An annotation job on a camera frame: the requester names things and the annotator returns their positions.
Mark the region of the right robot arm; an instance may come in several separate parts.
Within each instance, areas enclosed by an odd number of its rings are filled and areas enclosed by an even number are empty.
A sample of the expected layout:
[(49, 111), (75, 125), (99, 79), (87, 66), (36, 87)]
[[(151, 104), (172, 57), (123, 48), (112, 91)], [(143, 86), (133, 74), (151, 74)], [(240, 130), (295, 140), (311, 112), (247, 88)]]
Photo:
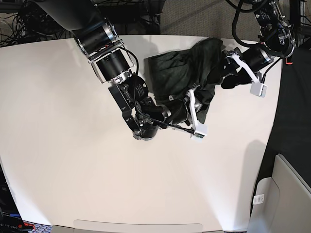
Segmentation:
[(132, 71), (137, 57), (124, 46), (114, 26), (89, 0), (39, 0), (38, 6), (67, 31), (88, 59), (101, 83), (122, 112), (134, 138), (153, 139), (159, 129), (173, 128), (201, 140), (207, 134), (196, 113), (194, 88), (183, 98), (170, 98), (157, 105), (149, 96), (146, 82)]

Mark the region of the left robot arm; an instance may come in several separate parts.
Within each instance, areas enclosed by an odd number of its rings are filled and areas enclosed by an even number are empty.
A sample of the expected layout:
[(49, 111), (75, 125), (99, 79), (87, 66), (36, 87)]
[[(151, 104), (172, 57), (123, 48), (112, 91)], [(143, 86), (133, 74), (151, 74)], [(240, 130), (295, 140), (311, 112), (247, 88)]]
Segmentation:
[[(267, 71), (280, 60), (289, 58), (296, 47), (293, 30), (277, 0), (241, 0), (238, 4), (227, 3), (235, 9), (231, 25), (234, 40), (246, 50), (239, 48), (223, 51), (221, 75), (223, 89), (251, 84), (263, 91), (266, 87)], [(259, 41), (253, 44), (243, 42), (237, 35), (240, 14), (253, 13), (260, 26)]]

